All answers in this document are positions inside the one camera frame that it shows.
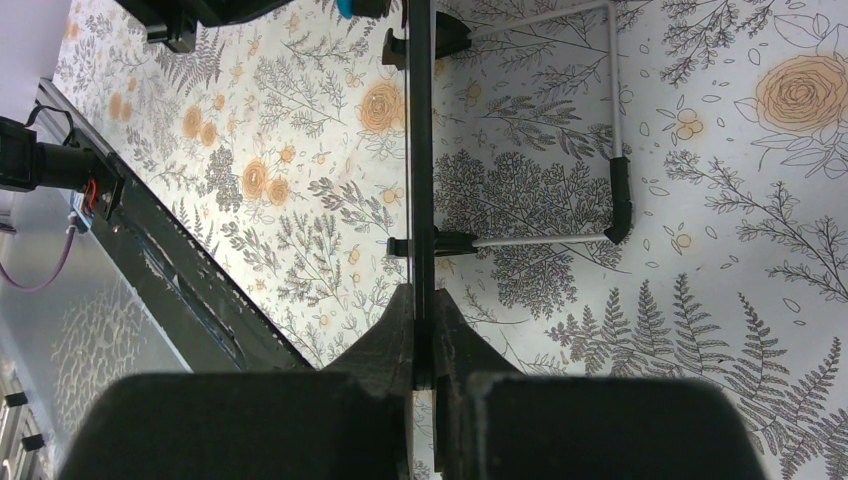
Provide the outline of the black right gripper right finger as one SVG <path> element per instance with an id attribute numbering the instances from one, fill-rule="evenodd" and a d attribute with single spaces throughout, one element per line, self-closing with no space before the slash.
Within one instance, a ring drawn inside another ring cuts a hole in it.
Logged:
<path id="1" fill-rule="evenodd" d="M 433 306 L 434 466 L 445 479 L 761 479 L 739 415 L 681 379 L 521 373 L 445 290 Z"/>

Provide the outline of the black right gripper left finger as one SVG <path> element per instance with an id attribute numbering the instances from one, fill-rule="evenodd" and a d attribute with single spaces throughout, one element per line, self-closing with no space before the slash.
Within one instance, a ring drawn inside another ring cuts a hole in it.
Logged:
<path id="1" fill-rule="evenodd" d="M 409 479 L 413 289 L 319 371 L 139 374 L 93 404 L 63 479 Z"/>

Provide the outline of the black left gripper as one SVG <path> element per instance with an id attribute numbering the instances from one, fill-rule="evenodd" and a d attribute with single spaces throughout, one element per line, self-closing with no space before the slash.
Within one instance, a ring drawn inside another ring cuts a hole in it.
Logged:
<path id="1" fill-rule="evenodd" d="M 119 0 L 117 2 L 144 28 L 146 42 L 162 44 L 173 53 L 190 53 L 194 50 L 198 28 L 219 28 L 253 22 L 287 7 L 284 0 Z M 322 26 L 351 21 L 376 21 L 391 12 L 389 1 L 353 0 L 352 19 L 339 14 L 335 1 L 319 3 L 325 18 Z"/>

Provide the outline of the blue whiteboard eraser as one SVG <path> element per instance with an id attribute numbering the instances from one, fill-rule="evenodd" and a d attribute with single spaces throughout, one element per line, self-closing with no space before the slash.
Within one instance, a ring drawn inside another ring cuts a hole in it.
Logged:
<path id="1" fill-rule="evenodd" d="M 339 10 L 339 14 L 345 19 L 352 19 L 354 16 L 353 12 L 353 0 L 336 0 L 336 6 Z"/>

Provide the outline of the white whiteboard black frame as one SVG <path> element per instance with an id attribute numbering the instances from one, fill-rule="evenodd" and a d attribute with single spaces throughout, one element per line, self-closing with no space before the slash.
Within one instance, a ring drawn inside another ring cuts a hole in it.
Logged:
<path id="1" fill-rule="evenodd" d="M 404 75 L 413 384 L 433 389 L 433 306 L 473 326 L 550 318 L 619 274 L 633 223 L 613 1 L 414 1 Z"/>

